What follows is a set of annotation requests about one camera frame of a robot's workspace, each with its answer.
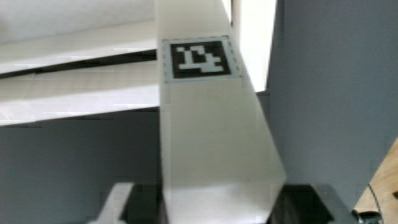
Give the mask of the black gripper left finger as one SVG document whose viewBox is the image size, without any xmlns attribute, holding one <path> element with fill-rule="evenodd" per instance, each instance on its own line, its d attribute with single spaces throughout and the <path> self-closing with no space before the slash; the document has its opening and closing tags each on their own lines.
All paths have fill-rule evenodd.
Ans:
<svg viewBox="0 0 398 224">
<path fill-rule="evenodd" d="M 119 182 L 87 224 L 158 224 L 158 206 L 158 185 Z"/>
</svg>

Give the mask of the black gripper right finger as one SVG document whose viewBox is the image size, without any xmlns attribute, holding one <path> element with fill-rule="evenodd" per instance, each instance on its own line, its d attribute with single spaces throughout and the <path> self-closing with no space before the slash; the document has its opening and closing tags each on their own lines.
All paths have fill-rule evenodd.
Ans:
<svg viewBox="0 0 398 224">
<path fill-rule="evenodd" d="M 272 224 L 357 224 L 328 185 L 284 185 L 272 210 Z"/>
</svg>

